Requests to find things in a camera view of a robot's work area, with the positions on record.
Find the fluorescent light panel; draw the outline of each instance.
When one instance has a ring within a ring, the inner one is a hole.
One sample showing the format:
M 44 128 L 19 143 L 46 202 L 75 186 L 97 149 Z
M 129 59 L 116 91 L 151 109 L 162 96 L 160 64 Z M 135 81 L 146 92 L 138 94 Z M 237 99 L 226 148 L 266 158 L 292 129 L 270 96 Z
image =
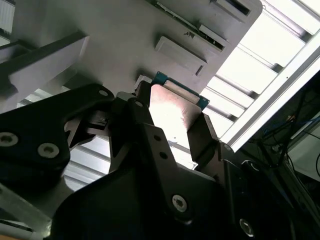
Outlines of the fluorescent light panel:
M 7 1 L 0 0 L 0 28 L 8 33 L 12 31 L 15 7 Z
M 72 162 L 75 162 L 87 168 L 91 168 L 100 173 L 107 174 L 109 172 L 110 162 L 103 160 L 99 157 L 93 156 L 91 154 L 88 154 L 77 148 L 73 149 L 70 152 L 70 159 Z
M 272 65 L 285 67 L 303 48 L 305 43 L 298 37 L 262 13 L 240 44 L 259 55 Z
M 306 30 L 304 30 L 301 26 L 296 24 L 294 21 L 292 21 L 290 18 L 288 18 L 286 15 L 284 15 L 281 11 L 279 11 L 277 8 L 272 6 L 266 0 L 260 0 L 260 1 L 264 6 L 263 12 L 266 15 L 268 15 L 268 17 L 272 18 L 278 24 L 284 26 L 288 31 L 290 31 L 290 33 L 292 33 L 293 35 L 299 38 L 305 35 Z
M 312 35 L 320 29 L 320 22 L 292 0 L 266 1 Z
M 254 102 L 251 97 L 235 89 L 217 77 L 213 77 L 207 86 L 245 108 L 248 108 Z
M 277 76 L 277 73 L 236 47 L 221 66 L 217 75 L 261 94 Z
M 81 182 L 84 182 L 86 184 L 90 184 L 99 178 L 101 178 L 101 175 L 95 174 L 93 172 L 90 172 L 88 170 L 85 170 L 84 168 L 80 168 L 78 166 L 72 165 L 72 163 L 69 163 L 64 171 L 64 175 L 67 175 L 71 178 L 80 180 Z
M 320 16 L 320 1 L 318 0 L 300 0 L 300 2 L 304 3 L 310 9 L 312 9 L 316 14 Z
M 92 141 L 85 143 L 82 146 L 108 158 L 111 156 L 109 142 L 101 137 L 96 136 Z
M 244 108 L 232 103 L 231 101 L 209 90 L 208 88 L 205 88 L 202 91 L 201 95 L 210 100 L 210 103 L 209 103 L 210 105 L 214 106 L 215 108 L 221 111 L 232 114 L 237 118 L 240 117 L 241 114 L 245 111 Z

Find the white surface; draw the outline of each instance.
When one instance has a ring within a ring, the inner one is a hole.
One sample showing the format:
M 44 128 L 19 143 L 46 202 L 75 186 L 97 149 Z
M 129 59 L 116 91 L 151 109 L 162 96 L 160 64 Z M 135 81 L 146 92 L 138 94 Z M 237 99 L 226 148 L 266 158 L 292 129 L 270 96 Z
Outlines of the white surface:
M 218 76 L 261 94 L 277 74 L 238 47 L 217 72 Z
M 272 65 L 282 67 L 305 45 L 263 12 L 240 43 Z
M 235 89 L 217 77 L 213 77 L 207 86 L 245 108 L 248 108 L 254 102 L 251 97 Z
M 237 118 L 240 117 L 241 114 L 245 111 L 242 107 L 233 104 L 224 97 L 208 90 L 207 88 L 202 91 L 201 95 L 207 99 L 210 99 L 209 105 L 212 105 L 223 112 L 232 114 Z
M 10 3 L 0 0 L 0 29 L 8 33 L 12 31 L 14 21 L 15 7 Z
M 320 1 L 318 0 L 301 0 L 302 3 L 311 8 L 320 16 Z
M 236 121 L 236 123 L 222 136 L 221 140 L 231 145 L 234 151 L 237 151 L 259 128 L 263 126 L 300 88 L 302 88 L 319 70 L 320 59 L 318 58 L 304 72 L 299 70 L 309 57 L 320 46 L 320 33 L 318 32 L 313 39 L 295 56 L 290 64 L 277 76 L 277 78 L 268 86 L 260 97 L 245 111 L 245 113 Z M 292 78 L 293 83 L 286 87 L 282 93 L 276 94 L 277 90 L 288 80 Z M 273 99 L 272 104 L 265 105 L 269 99 Z M 266 108 L 263 114 L 254 116 L 262 107 Z M 245 127 L 245 124 L 254 119 L 254 123 Z M 235 134 L 242 131 L 243 134 L 236 140 L 232 140 Z
M 315 34 L 320 29 L 320 22 L 303 10 L 292 0 L 266 0 L 275 8 L 280 10 L 284 15 L 289 17 L 296 24 L 307 30 L 311 34 Z
M 197 164 L 192 161 L 191 155 L 184 151 L 181 151 L 175 147 L 171 147 L 172 154 L 177 163 L 187 167 L 188 169 L 193 169 Z

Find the metal plate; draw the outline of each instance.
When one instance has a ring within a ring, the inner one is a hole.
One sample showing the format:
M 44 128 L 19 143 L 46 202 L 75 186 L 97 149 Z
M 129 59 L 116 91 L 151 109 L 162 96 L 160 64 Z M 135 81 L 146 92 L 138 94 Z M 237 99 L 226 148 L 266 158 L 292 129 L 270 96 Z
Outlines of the metal plate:
M 150 113 L 154 125 L 172 142 L 188 142 L 187 130 L 201 108 L 160 85 L 151 87 Z
M 158 71 L 200 93 L 259 16 L 262 4 L 251 2 L 256 4 L 252 19 L 243 24 L 208 0 L 161 1 L 193 25 L 200 22 L 227 40 L 230 45 L 220 54 L 147 0 L 16 1 L 11 37 L 40 47 L 81 30 L 90 40 L 77 70 L 114 94 L 132 91 L 137 76 L 144 73 L 152 77 Z M 155 51 L 161 36 L 205 60 L 201 74 L 197 76 Z M 81 81 L 83 78 L 69 87 L 73 89 Z

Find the metal frame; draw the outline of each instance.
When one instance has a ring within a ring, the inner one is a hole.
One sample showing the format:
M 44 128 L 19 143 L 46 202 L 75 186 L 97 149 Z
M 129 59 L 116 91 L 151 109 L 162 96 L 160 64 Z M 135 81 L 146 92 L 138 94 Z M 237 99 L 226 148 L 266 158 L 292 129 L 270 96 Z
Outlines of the metal frame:
M 221 137 L 237 151 L 267 120 L 320 70 L 320 31 Z

